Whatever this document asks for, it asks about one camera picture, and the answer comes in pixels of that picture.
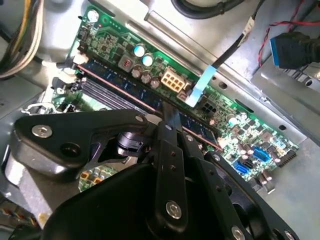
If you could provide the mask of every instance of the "yellow wire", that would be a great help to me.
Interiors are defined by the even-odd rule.
[[[28,20],[30,5],[31,5],[31,0],[24,0],[24,12],[23,12],[22,23],[21,23],[21,27],[20,27],[16,42],[13,46],[13,50],[12,50],[13,53],[16,51],[18,44],[21,42],[21,39],[24,36],[25,30],[27,28],[27,20]]]

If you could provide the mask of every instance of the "white wire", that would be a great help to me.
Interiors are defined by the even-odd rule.
[[[8,76],[16,74],[17,72],[24,69],[32,61],[32,59],[36,55],[38,48],[39,48],[39,45],[40,45],[40,40],[41,40],[42,30],[43,30],[42,29],[43,28],[43,20],[44,20],[44,0],[40,0],[39,10],[36,15],[35,31],[34,31],[32,43],[30,45],[29,51],[24,56],[24,58],[17,63],[17,65],[15,67],[8,70],[4,74],[1,74],[0,78],[6,78]]]

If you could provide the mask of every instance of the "motherboard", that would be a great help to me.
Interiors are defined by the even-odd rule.
[[[55,92],[52,103],[61,112],[136,109],[154,114],[166,101],[179,110],[183,130],[198,139],[204,153],[219,151],[246,181],[255,178],[262,185],[271,179],[266,173],[296,156],[298,146],[281,131],[209,85],[190,107],[186,99],[199,77],[94,5],[82,17],[70,55],[77,51],[88,61],[75,66],[75,83]],[[93,177],[95,171],[83,173],[82,190],[105,179]]]

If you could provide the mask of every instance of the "screw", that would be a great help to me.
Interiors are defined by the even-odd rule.
[[[285,230],[284,233],[285,233],[285,235],[287,236],[288,239],[295,240],[294,236],[292,236],[292,234],[290,232],[288,232],[287,230]]]
[[[213,155],[213,159],[216,161],[220,161],[220,157],[218,155]]]
[[[143,122],[144,121],[144,119],[142,117],[140,117],[140,116],[135,116],[135,119],[137,119],[139,122]]]
[[[165,205],[166,212],[174,219],[180,219],[182,211],[180,206],[174,201],[168,201]]]
[[[43,139],[49,138],[52,135],[51,127],[46,125],[36,125],[31,131],[33,135]]]
[[[194,138],[193,138],[192,136],[190,136],[190,135],[186,135],[186,138],[187,138],[190,142],[192,142],[192,141],[194,140]]]
[[[243,232],[237,226],[233,226],[231,228],[231,232],[236,240],[245,240],[246,239]]]

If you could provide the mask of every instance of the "blue cable tab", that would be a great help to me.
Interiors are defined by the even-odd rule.
[[[273,63],[275,66],[279,67],[279,56],[278,56],[275,37],[270,40],[270,45],[271,45],[271,53],[272,53]]]
[[[205,90],[206,86],[213,78],[213,76],[216,74],[216,72],[217,69],[211,65],[209,65],[206,70],[204,70],[202,76],[194,86],[191,95],[185,100],[186,104],[188,104],[192,108],[197,104],[203,91]]]

